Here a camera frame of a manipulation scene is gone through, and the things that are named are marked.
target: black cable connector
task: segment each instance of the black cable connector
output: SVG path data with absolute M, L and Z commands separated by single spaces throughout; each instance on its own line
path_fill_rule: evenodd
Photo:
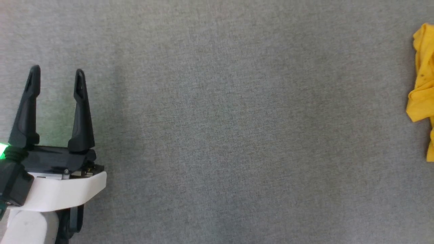
M 28 156 L 26 150 L 8 146 L 4 155 L 5 159 L 0 160 L 0 219 L 6 210 L 5 206 L 24 205 L 34 180 L 21 164 Z

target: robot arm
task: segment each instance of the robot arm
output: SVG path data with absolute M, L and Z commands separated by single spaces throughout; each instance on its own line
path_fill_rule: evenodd
M 40 68 L 33 66 L 9 146 L 0 145 L 0 219 L 6 207 L 11 209 L 1 244 L 68 243 L 81 230 L 84 204 L 106 185 L 107 173 L 94 163 L 91 149 L 95 140 L 84 72 L 76 72 L 76 113 L 66 148 L 37 145 L 39 91 Z

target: green light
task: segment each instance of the green light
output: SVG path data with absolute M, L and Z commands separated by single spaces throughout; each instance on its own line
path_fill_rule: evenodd
M 8 145 L 6 145 L 6 144 L 3 144 L 3 143 L 0 143 L 0 159 L 4 159 L 4 154 L 3 154 L 3 152 L 4 152 L 4 150 L 6 149 L 8 147 Z

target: white plastic housing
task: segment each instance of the white plastic housing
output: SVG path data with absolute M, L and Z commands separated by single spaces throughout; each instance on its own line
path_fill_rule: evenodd
M 22 207 L 10 206 L 10 209 L 49 212 L 80 206 L 89 201 L 105 188 L 105 171 L 89 178 L 49 179 L 35 178 Z
M 1 244 L 53 244 L 56 241 L 59 218 L 56 212 L 12 210 Z

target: yellow cloth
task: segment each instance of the yellow cloth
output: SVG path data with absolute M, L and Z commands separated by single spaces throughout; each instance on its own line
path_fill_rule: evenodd
M 430 118 L 434 127 L 434 26 L 427 23 L 413 35 L 416 49 L 416 84 L 408 95 L 407 114 L 413 122 Z M 434 130 L 427 161 L 434 162 Z

